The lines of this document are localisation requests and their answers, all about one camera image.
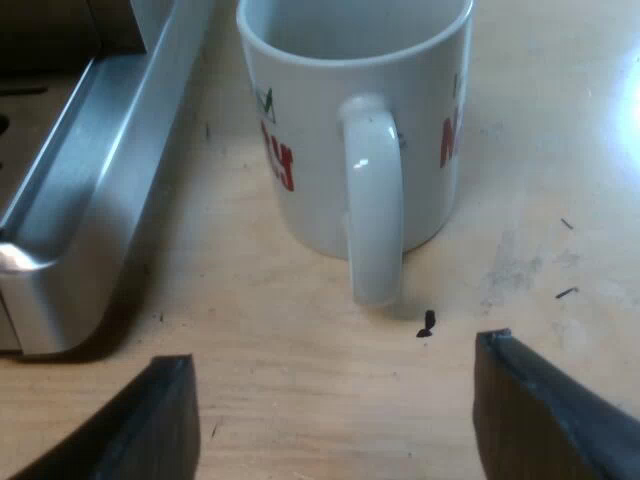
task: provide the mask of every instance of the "wooden countertop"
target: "wooden countertop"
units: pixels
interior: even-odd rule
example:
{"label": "wooden countertop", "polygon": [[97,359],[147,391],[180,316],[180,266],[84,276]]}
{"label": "wooden countertop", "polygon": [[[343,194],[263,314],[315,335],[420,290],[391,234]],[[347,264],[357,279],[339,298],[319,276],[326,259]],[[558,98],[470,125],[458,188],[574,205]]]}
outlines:
{"label": "wooden countertop", "polygon": [[[478,2],[457,204],[406,256],[403,305],[381,312],[352,303],[345,262],[285,231],[233,2],[219,5],[107,355],[0,360],[0,477],[161,354],[194,354],[199,479],[483,478],[473,341],[501,327],[640,417],[634,0]],[[427,308],[438,323],[418,339]]]}

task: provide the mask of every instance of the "mug rim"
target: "mug rim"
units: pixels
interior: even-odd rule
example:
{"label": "mug rim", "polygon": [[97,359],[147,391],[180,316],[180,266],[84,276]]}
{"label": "mug rim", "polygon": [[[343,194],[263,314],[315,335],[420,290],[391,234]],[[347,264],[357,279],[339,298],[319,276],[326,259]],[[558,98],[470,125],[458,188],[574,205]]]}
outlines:
{"label": "mug rim", "polygon": [[400,50],[396,50],[390,53],[382,55],[374,55],[370,57],[359,57],[344,60],[330,60],[323,58],[305,57],[302,55],[296,55],[295,53],[289,53],[284,50],[280,50],[267,42],[262,40],[256,35],[247,22],[246,9],[249,2],[252,0],[240,0],[238,8],[236,10],[236,23],[238,30],[244,38],[246,38],[257,50],[261,53],[275,57],[282,63],[289,63],[294,65],[300,65],[305,67],[332,67],[332,68],[345,68],[345,67],[361,67],[361,66],[375,66],[387,64],[390,62],[396,62],[403,60],[407,57],[411,57],[418,53],[429,50],[436,45],[442,43],[458,30],[464,26],[473,10],[475,0],[465,0],[463,8],[455,20],[447,25],[447,27],[436,35],[429,37],[423,42],[416,43],[410,47],[406,47]]}

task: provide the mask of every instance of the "black plastic piece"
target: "black plastic piece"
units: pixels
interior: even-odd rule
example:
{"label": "black plastic piece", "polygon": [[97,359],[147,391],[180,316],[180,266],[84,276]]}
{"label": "black plastic piece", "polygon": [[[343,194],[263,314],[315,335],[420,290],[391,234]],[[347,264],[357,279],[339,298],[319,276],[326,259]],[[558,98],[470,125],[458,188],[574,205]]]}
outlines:
{"label": "black plastic piece", "polygon": [[509,330],[477,336],[473,422],[489,480],[640,479],[640,423]]}
{"label": "black plastic piece", "polygon": [[156,357],[97,414],[14,480],[186,480],[200,424],[191,356]]}

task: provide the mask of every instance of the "stainless steel appliance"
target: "stainless steel appliance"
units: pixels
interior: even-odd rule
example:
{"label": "stainless steel appliance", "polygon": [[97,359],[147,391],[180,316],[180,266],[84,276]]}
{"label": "stainless steel appliance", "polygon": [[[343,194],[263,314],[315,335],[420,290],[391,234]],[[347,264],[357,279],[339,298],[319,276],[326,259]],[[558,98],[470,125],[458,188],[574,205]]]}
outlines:
{"label": "stainless steel appliance", "polygon": [[214,0],[26,0],[0,18],[0,351],[100,323]]}

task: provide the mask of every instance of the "drip tray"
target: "drip tray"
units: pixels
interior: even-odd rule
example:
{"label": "drip tray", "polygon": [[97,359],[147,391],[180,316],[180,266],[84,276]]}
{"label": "drip tray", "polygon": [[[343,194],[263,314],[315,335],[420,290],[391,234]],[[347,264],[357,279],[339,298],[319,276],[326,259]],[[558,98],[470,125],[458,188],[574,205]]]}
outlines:
{"label": "drip tray", "polygon": [[0,78],[0,230],[84,70]]}
{"label": "drip tray", "polygon": [[99,325],[213,10],[175,0],[146,54],[0,81],[0,350]]}

